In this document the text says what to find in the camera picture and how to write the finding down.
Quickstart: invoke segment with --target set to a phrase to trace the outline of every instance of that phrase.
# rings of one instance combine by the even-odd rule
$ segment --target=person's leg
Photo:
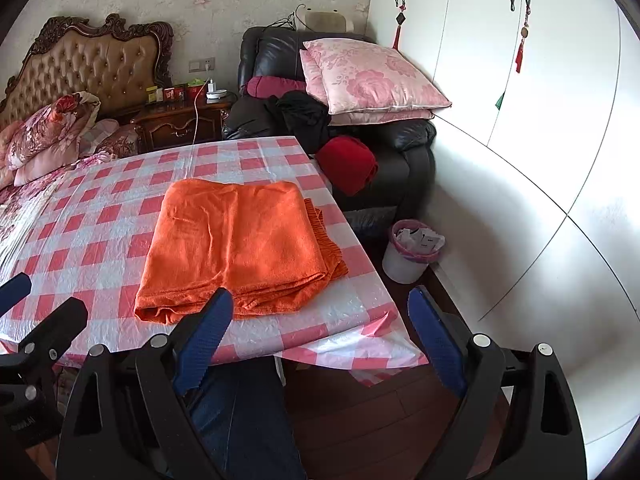
[[[188,410],[232,480],[306,480],[273,357],[209,367]]]

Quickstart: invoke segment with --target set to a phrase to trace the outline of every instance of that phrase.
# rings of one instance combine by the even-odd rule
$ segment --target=orange blanket
[[[322,213],[295,184],[217,184],[190,178],[166,192],[135,314],[173,324],[219,286],[234,317],[296,312],[348,268]]]

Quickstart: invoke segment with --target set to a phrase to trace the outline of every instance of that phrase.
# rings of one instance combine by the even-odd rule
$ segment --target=white wardrobe
[[[399,49],[453,102],[436,273],[474,332],[551,344],[595,478],[640,413],[640,41],[614,0],[530,0],[517,73],[526,0],[406,6]],[[391,46],[398,12],[371,0],[367,34]]]

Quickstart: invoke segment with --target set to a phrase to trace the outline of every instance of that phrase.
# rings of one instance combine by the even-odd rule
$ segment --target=tufted headboard
[[[117,14],[101,27],[77,17],[50,18],[31,45],[0,103],[0,130],[60,96],[87,91],[100,98],[100,117],[115,117],[146,102],[149,86],[171,86],[174,32],[165,22],[132,25]]]

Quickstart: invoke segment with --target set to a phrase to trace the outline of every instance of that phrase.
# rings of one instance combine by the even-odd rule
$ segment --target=nightstand
[[[200,97],[198,106],[198,135],[195,143],[222,140],[222,124],[237,98],[229,94],[207,103]],[[186,146],[193,143],[196,113],[193,101],[162,102],[145,106],[131,122],[140,135],[143,153]]]

